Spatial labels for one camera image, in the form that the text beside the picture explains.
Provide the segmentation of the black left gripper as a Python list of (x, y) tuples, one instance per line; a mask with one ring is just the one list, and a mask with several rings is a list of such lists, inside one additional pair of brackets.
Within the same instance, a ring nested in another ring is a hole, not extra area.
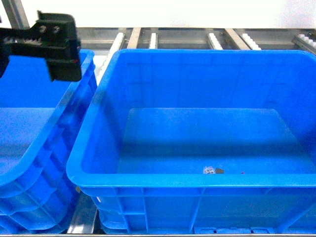
[(0, 77), (9, 64), (9, 56), (15, 55), (45, 59), (52, 81), (80, 81), (80, 40), (74, 17), (38, 11), (38, 20), (32, 30), (36, 42), (28, 49), (25, 40), (30, 35), (30, 28), (0, 29)]

